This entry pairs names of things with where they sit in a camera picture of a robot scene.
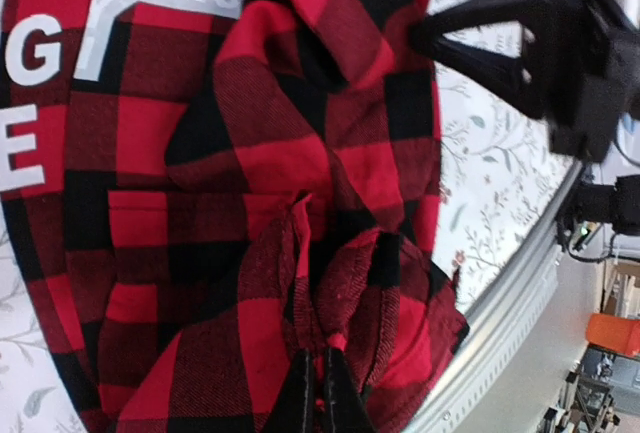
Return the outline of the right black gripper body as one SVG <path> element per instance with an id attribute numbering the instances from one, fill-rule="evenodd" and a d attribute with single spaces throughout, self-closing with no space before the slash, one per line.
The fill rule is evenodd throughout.
<path id="1" fill-rule="evenodd" d="M 615 0 L 525 0 L 519 110 L 549 125 L 553 152 L 601 162 L 639 111 L 639 30 Z"/>

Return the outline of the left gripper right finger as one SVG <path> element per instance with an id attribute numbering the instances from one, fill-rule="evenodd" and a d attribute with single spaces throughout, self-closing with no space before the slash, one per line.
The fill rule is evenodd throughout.
<path id="1" fill-rule="evenodd" d="M 353 383 L 343 352 L 336 348 L 328 349 L 324 367 L 323 431 L 373 433 L 375 428 Z"/>

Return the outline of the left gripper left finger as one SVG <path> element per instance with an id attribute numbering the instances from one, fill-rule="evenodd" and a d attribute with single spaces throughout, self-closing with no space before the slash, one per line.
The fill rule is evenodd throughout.
<path id="1" fill-rule="evenodd" d="M 308 433 L 314 428 L 315 369 L 308 350 L 294 356 L 263 433 Z"/>

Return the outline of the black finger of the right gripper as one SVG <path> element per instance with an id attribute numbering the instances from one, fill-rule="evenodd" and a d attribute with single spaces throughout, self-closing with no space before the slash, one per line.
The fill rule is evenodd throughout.
<path id="1" fill-rule="evenodd" d="M 445 33 L 486 25 L 517 22 L 536 28 L 552 0 L 468 0 L 427 16 L 410 30 L 415 48 L 430 48 Z"/>

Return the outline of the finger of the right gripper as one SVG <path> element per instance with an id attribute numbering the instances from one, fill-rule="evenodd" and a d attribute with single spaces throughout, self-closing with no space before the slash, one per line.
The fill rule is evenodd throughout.
<path id="1" fill-rule="evenodd" d="M 434 38 L 429 55 L 479 84 L 525 116 L 541 120 L 547 109 L 550 73 L 546 59 L 525 48 L 510 57 L 446 37 Z"/>

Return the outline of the red black plaid shirt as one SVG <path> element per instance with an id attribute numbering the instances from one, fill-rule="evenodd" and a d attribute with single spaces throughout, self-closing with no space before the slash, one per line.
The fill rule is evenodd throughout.
<path id="1" fill-rule="evenodd" d="M 262 432 L 343 352 L 404 430 L 469 327 L 431 258 L 429 0 L 4 0 L 1 201 L 90 432 Z"/>

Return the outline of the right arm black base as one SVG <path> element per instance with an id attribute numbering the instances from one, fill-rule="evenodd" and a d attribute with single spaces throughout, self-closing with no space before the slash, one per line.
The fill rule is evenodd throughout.
<path id="1" fill-rule="evenodd" d="M 562 252 L 586 264 L 599 264 L 616 258 L 614 242 L 617 236 L 639 236 L 639 176 L 629 175 L 616 179 L 613 185 L 576 183 L 562 203 L 556 217 L 556 241 Z M 570 237 L 582 222 L 609 224 L 613 235 L 607 254 L 586 258 L 573 253 Z"/>

